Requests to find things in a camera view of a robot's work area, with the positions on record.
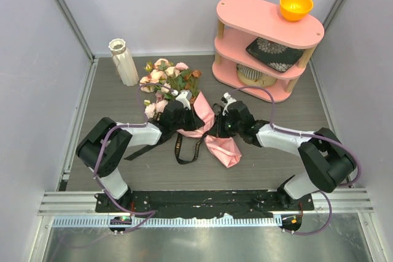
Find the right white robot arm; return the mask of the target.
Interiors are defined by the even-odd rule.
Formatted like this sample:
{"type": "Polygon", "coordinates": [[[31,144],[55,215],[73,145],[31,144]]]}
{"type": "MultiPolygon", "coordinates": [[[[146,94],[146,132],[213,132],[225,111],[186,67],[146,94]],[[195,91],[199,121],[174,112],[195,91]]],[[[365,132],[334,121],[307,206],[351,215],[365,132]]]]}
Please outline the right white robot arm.
{"type": "Polygon", "coordinates": [[[354,156],[343,147],[328,128],[298,131],[282,128],[269,121],[256,120],[247,106],[233,98],[222,98],[217,135],[239,135],[245,143],[274,148],[301,159],[305,171],[293,175],[277,188],[277,201],[285,210],[293,209],[300,199],[315,191],[333,192],[357,168],[354,156]]]}

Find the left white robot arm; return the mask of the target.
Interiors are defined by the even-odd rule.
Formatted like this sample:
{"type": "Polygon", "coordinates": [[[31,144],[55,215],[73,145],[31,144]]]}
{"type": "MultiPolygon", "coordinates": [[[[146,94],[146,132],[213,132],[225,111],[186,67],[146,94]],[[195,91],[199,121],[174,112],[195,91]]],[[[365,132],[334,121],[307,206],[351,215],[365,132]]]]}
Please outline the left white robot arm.
{"type": "Polygon", "coordinates": [[[124,212],[131,204],[131,189],[122,179],[118,165],[126,149],[143,146],[127,158],[133,160],[168,141],[180,129],[194,131],[202,126],[204,122],[193,108],[189,109],[179,101],[170,101],[162,112],[142,125],[117,123],[109,117],[102,118],[81,140],[76,148],[76,156],[107,191],[110,206],[117,212],[124,212]]]}

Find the pink artificial flower bouquet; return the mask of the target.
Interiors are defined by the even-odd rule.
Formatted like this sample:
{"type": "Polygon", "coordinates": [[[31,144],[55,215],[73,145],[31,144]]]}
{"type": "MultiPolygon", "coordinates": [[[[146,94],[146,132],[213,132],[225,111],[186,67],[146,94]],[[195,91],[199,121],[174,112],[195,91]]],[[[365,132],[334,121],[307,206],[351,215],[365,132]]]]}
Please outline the pink artificial flower bouquet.
{"type": "Polygon", "coordinates": [[[174,64],[160,58],[154,63],[148,62],[144,69],[147,75],[139,81],[140,90],[155,94],[155,102],[144,101],[144,113],[148,119],[162,113],[165,106],[182,91],[191,93],[190,104],[193,104],[199,95],[199,78],[202,72],[190,69],[183,62],[174,64]]]}

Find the pink wrapping paper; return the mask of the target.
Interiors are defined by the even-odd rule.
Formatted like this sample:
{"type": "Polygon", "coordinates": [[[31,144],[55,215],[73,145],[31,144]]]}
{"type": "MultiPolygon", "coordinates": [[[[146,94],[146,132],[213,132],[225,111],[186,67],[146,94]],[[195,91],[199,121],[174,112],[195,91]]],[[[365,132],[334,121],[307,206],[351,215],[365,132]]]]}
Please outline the pink wrapping paper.
{"type": "Polygon", "coordinates": [[[242,154],[232,137],[220,137],[218,135],[218,117],[213,108],[209,105],[202,92],[197,96],[193,109],[196,116],[202,120],[204,125],[193,131],[177,130],[177,140],[174,148],[176,161],[179,164],[189,164],[198,159],[202,143],[226,168],[230,168],[239,163],[242,154]],[[180,159],[183,136],[197,138],[195,151],[191,160],[180,159]]]}

